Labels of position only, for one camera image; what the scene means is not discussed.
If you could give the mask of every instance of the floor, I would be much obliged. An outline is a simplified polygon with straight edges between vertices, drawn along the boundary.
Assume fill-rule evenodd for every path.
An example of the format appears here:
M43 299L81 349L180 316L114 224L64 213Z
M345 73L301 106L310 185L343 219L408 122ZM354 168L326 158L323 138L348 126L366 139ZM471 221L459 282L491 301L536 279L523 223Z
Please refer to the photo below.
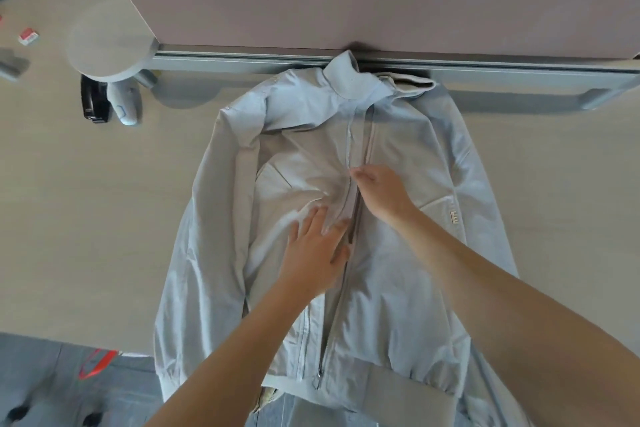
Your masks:
M103 412L100 427L143 425L162 404L153 359L117 357L99 375L78 380L80 367L92 351L75 344L0 333L0 422L30 398L31 408L16 423L19 427L92 427L97 424L88 415L94 412ZM284 395L252 415L246 425L285 427L293 400ZM348 415L348 425L375 426L356 414Z

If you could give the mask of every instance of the zipper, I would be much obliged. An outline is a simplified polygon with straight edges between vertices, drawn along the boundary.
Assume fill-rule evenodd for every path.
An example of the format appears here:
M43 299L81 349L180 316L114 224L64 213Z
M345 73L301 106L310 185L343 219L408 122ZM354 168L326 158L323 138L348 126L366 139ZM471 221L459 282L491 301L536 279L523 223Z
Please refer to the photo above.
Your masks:
M373 141L373 134L374 134L373 132L374 111L375 110L372 105L367 109L367 112L365 113L365 124L367 124L367 120L370 120L370 122L369 122L369 139L367 141L367 146L364 148L364 156L362 159L362 164L367 164L369 162L369 157L371 156L371 148L372 148L372 141ZM349 151L347 153L346 164L347 164L347 169L351 169L351 140L353 137L351 133L351 125L348 126L347 134L349 138ZM349 188L352 185L353 185L353 179L351 178L351 175L349 175ZM349 225L349 229L347 230L347 233L346 233L347 241L351 245L352 250L354 248L355 239L356 239L356 228L357 228L357 224L359 223L358 217L360 215L360 208L362 207L361 203L362 203L362 196L360 196L360 190L358 189L356 191L356 200L353 205L353 213L351 214L351 224ZM318 371L313 381L313 386L316 390L318 390L320 388L320 385L322 384L325 366L328 361L328 355L326 355L325 353L328 349L328 346L333 336L335 335L335 323L336 323L335 319L339 316L340 306L342 305L342 296L344 295L344 289L346 288L349 263L350 261L347 261L346 265L344 266L344 272L342 273L342 283L340 284L340 294L338 296L337 306L335 307L335 315L333 316L333 322L331 324L331 327L329 328L329 333L327 334L326 341L322 341L322 344L320 345L320 360L318 363Z

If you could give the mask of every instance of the jacket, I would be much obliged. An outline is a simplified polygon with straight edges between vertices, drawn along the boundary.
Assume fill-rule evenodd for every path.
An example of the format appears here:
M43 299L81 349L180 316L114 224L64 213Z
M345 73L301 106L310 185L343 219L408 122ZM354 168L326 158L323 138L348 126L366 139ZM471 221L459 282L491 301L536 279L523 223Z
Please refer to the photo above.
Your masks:
M471 340L396 232L356 210L348 169L364 163L389 165L422 212L516 274L483 166L442 85L360 73L349 51L324 69L286 71L214 125L157 315L165 398L276 280L292 221L327 204L327 224L356 220L342 284L297 318L263 385L386 425L452 425L465 386L480 378L467 377L470 359L478 370ZM465 409L497 424L495 396L473 395Z

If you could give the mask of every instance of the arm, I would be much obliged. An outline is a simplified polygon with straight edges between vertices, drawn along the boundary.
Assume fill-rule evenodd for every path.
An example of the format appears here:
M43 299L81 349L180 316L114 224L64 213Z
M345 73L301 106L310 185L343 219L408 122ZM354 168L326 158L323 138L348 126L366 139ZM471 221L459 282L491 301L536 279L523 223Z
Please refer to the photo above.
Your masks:
M323 235L325 217L326 208L316 208L300 231L293 224L274 286L147 427L244 425L287 331L311 299L333 285L349 258L346 245L333 256L348 222Z
M478 349L540 426L631 426L640 359L600 328L460 243L421 213L386 166L352 175L409 244Z

